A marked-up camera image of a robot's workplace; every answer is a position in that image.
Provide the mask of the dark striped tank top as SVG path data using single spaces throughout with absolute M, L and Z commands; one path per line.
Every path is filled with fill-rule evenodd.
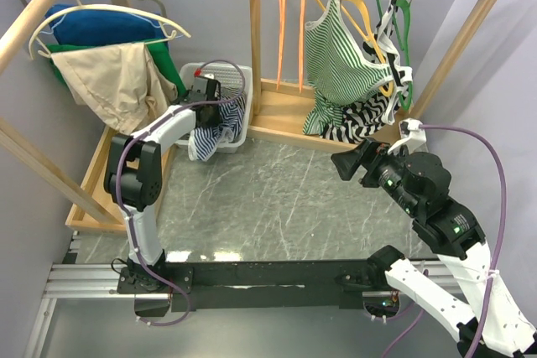
M 219 97 L 222 100 L 237 99 L 237 100 L 245 101 L 248 97 L 248 94 L 245 92 L 245 90 L 241 88 L 232 88 L 229 86 L 222 86 L 219 92 Z

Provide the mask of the blue white striped tank top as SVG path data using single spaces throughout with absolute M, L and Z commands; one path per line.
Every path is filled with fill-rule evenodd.
M 219 145 L 234 142 L 242 131 L 245 107 L 245 96 L 212 106 L 218 113 L 217 121 L 200 123 L 190 132 L 188 139 L 190 161 L 206 162 L 216 152 Z

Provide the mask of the yellow hanger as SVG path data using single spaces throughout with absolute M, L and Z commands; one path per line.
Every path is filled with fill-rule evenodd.
M 323 13 L 327 0 L 315 0 L 315 2 L 321 7 Z M 364 56 L 375 64 L 386 63 L 389 65 L 387 58 L 383 56 L 377 40 L 374 38 L 368 7 L 365 2 L 363 0 L 341 0 L 341 15 L 344 23 L 362 49 Z M 380 86 L 378 91 L 385 96 L 391 96 L 394 92 L 394 78 L 387 85 Z

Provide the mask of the green white striped tank top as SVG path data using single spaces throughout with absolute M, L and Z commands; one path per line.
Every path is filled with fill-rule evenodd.
M 366 101 L 393 80 L 390 65 L 368 60 L 341 15 L 341 0 L 327 0 L 323 14 L 305 23 L 305 69 L 314 89 L 314 107 L 303 126 L 320 135 L 343 122 L 343 109 Z

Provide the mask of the orange plastic hanger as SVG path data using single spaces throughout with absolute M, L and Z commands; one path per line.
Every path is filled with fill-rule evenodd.
M 279 0 L 279 48 L 276 77 L 276 90 L 279 90 L 284 61 L 284 42 L 286 25 L 286 0 Z

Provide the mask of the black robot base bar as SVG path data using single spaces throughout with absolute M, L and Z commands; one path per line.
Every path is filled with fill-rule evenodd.
M 393 293 L 365 260 L 167 262 L 159 264 L 159 278 L 132 263 L 115 271 L 117 292 L 134 296 L 143 316 L 167 309 L 361 309 L 366 296 Z

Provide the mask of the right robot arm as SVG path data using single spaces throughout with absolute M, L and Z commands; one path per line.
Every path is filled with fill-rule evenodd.
M 515 303 L 475 215 L 449 195 L 451 174 L 432 153 L 393 154 L 386 143 L 364 140 L 353 150 L 334 153 L 340 178 L 359 168 L 364 188 L 383 189 L 412 220 L 419 238 L 445 265 L 464 301 L 416 269 L 402 252 L 384 246 L 368 258 L 365 283 L 408 295 L 457 342 L 463 357 L 525 357 L 536 352 L 536 328 Z

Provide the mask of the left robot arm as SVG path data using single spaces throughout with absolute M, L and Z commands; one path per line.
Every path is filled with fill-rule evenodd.
M 195 128 L 219 122 L 221 84 L 213 75 L 196 73 L 185 103 L 172 105 L 153 122 L 130 135 L 112 138 L 104 190 L 125 220 L 128 276 L 148 292 L 168 281 L 164 248 L 156 226 L 155 203 L 163 188 L 162 155 Z

